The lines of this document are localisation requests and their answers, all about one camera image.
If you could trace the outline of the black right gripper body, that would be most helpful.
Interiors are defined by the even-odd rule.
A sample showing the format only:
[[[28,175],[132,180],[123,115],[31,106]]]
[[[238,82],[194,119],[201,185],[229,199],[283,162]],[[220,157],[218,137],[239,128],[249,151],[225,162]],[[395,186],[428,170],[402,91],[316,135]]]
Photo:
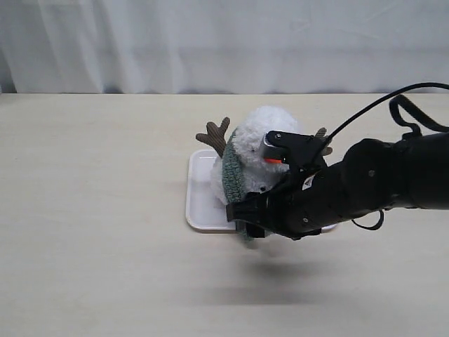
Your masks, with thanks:
[[[268,196],[269,205],[264,222],[245,223],[294,240],[319,235],[325,227],[379,211],[378,206],[364,204],[342,164],[333,164],[301,183],[290,184],[283,179],[272,189],[249,196]]]

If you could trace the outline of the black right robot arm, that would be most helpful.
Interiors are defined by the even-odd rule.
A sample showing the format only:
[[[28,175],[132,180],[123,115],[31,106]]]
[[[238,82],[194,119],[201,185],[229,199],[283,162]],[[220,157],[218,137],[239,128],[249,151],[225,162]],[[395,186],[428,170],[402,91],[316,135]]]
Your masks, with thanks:
[[[365,138],[327,165],[322,141],[270,131],[262,155],[289,166],[270,190],[227,205],[227,220],[251,237],[273,232],[299,240],[324,227],[397,208],[448,208],[448,134],[405,136],[396,143]]]

